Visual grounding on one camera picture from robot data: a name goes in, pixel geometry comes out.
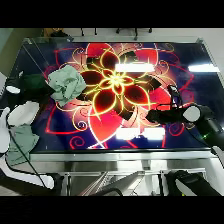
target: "gray cloth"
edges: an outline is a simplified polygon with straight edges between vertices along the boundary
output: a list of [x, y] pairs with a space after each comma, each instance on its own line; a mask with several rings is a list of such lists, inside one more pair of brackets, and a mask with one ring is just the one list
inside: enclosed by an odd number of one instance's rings
[[[20, 146], [20, 149], [29, 159], [29, 152], [34, 148], [39, 140], [39, 136], [32, 133], [30, 125], [21, 125], [19, 127], [13, 127], [13, 137], [16, 143]], [[26, 159], [16, 147], [13, 140], [10, 140], [9, 151], [7, 152], [6, 160], [10, 166], [17, 165], [26, 162]]]
[[63, 107], [79, 96], [86, 88], [83, 77], [70, 65], [52, 72], [48, 76], [48, 85], [55, 90], [51, 97]]

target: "white floor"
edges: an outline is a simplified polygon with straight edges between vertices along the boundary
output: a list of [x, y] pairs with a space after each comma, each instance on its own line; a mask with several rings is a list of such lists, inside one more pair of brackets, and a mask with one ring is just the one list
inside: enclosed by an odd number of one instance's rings
[[[117, 28], [97, 28], [100, 36], [132, 36], [134, 29], [121, 30], [116, 34]], [[94, 35], [94, 28], [83, 28], [85, 36]], [[64, 32], [71, 36], [81, 36], [80, 28], [65, 28]], [[215, 62], [224, 77], [224, 28], [153, 28], [148, 33], [148, 28], [139, 28], [139, 36], [197, 36], [204, 38]]]

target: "table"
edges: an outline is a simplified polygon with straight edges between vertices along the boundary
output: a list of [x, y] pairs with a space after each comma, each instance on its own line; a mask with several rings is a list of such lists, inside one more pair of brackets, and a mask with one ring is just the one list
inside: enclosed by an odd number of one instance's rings
[[[153, 64], [155, 71], [127, 72], [123, 81], [126, 83], [120, 84], [120, 89], [105, 84], [108, 73], [118, 73], [115, 72], [116, 63], [139, 62]], [[87, 36], [73, 37], [73, 41], [26, 38], [11, 75], [23, 70], [26, 74], [40, 73], [47, 79], [51, 72], [67, 64], [86, 77], [93, 96], [90, 101], [74, 99], [63, 108], [49, 99], [45, 111], [32, 124], [40, 140], [32, 151], [31, 160], [115, 161], [212, 156], [208, 148], [190, 136], [185, 124], [160, 125], [145, 119], [149, 109], [169, 103], [166, 86], [174, 84], [182, 95], [183, 104], [196, 102], [209, 106], [224, 126], [221, 74], [189, 71], [192, 65], [213, 64], [216, 67], [203, 39], [152, 36], [139, 37], [138, 42], [133, 42], [132, 37]], [[133, 112], [128, 121], [123, 119], [128, 113], [118, 112], [122, 103], [126, 112]], [[193, 126], [187, 128], [200, 138]], [[150, 138], [156, 129], [165, 133], [160, 133], [162, 137], [158, 140]], [[144, 130], [150, 133], [149, 137], [143, 134]]]

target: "glass tabletop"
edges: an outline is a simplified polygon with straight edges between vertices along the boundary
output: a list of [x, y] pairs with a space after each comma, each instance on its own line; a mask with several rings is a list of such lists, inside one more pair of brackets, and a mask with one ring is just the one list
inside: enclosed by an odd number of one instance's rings
[[40, 136], [32, 153], [205, 150], [186, 130], [203, 141], [194, 125], [161, 125], [146, 119], [151, 109], [169, 109], [170, 84], [179, 89], [183, 105], [209, 106], [224, 126], [224, 90], [203, 39], [26, 38], [11, 76], [24, 71], [48, 80], [50, 73], [66, 65], [83, 76], [85, 96], [64, 107], [49, 98], [32, 123]]

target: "chair leg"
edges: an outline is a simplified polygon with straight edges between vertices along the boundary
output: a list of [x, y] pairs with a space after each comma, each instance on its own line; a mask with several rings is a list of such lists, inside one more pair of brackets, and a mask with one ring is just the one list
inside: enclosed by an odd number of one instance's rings
[[137, 40], [138, 39], [138, 28], [135, 28], [135, 38], [134, 40]]
[[82, 28], [81, 28], [81, 31], [82, 31], [82, 36], [84, 36], [84, 33], [83, 33], [83, 30], [82, 30]]

